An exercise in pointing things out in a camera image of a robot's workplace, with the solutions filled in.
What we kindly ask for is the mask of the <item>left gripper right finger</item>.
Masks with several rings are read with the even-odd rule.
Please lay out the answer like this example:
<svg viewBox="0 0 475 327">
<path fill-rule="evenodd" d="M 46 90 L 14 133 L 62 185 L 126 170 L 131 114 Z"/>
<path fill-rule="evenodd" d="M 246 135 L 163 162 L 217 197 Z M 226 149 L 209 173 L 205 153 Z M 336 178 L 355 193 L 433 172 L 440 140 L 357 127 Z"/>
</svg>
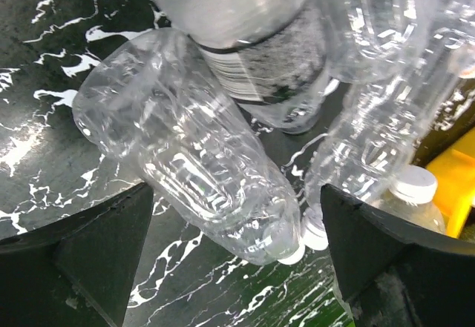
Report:
<svg viewBox="0 0 475 327">
<path fill-rule="evenodd" d="M 356 326 L 473 326 L 474 244 L 321 188 L 330 255 Z"/>
</svg>

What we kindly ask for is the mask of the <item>tea label clear bottle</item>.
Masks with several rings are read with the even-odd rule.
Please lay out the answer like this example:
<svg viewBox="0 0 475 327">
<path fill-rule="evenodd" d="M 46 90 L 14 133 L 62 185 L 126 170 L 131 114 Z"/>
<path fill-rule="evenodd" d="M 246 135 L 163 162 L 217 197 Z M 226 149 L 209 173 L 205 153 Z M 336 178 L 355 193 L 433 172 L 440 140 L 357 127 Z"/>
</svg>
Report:
<svg viewBox="0 0 475 327">
<path fill-rule="evenodd" d="M 430 231 L 445 234 L 444 218 L 433 202 L 437 187 L 437 179 L 430 171 L 408 165 L 371 205 Z"/>
</svg>

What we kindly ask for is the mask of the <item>clear bottle white cap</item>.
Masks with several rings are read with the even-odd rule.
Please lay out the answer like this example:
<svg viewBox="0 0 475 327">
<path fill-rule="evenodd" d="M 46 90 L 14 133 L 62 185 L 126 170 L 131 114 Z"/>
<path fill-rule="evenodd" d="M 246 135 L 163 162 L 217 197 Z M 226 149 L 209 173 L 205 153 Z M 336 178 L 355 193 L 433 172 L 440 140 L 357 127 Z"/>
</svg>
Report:
<svg viewBox="0 0 475 327">
<path fill-rule="evenodd" d="M 255 265 L 303 257 L 292 186 L 179 30 L 118 47 L 82 83 L 72 112 L 106 157 L 227 251 Z"/>
</svg>

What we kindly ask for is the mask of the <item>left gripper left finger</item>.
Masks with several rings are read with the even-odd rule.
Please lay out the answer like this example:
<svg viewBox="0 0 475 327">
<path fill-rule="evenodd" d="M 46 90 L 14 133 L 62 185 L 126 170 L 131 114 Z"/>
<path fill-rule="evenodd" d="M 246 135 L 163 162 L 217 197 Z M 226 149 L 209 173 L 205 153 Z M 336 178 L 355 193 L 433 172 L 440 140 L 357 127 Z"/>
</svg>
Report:
<svg viewBox="0 0 475 327">
<path fill-rule="evenodd" d="M 121 326 L 151 221 L 145 183 L 1 240 L 2 326 Z"/>
</svg>

